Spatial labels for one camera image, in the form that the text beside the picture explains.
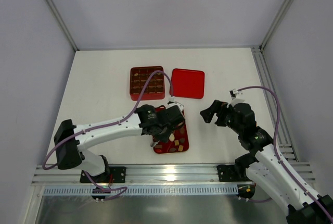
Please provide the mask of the red box lid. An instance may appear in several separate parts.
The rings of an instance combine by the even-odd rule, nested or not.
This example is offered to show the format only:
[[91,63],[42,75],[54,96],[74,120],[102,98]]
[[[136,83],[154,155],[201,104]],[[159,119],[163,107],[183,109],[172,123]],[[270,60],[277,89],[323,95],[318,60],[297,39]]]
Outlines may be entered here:
[[204,97],[205,73],[201,70],[175,68],[171,75],[173,92],[176,97],[202,99]]

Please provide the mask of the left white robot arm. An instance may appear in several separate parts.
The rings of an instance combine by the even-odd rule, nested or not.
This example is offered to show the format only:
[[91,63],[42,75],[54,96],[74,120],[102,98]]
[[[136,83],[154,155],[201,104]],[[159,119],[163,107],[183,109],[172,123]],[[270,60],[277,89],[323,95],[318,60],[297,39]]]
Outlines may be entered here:
[[106,158],[90,152],[89,148],[141,135],[150,135],[156,142],[167,142],[170,135],[184,124],[183,110],[182,104],[169,102],[162,110],[143,105],[129,117],[90,125],[74,125],[72,120],[64,120],[54,136],[56,166],[60,170],[79,168],[92,177],[107,173]]

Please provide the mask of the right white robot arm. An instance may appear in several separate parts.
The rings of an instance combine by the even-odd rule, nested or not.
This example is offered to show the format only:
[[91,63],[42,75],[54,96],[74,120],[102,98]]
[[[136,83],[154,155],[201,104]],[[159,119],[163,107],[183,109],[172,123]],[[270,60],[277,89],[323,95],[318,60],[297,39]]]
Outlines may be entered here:
[[259,185],[282,209],[288,223],[332,223],[332,198],[321,196],[288,163],[272,137],[257,125],[249,104],[215,100],[200,112],[203,120],[228,127],[238,135],[247,154],[237,158],[236,171]]

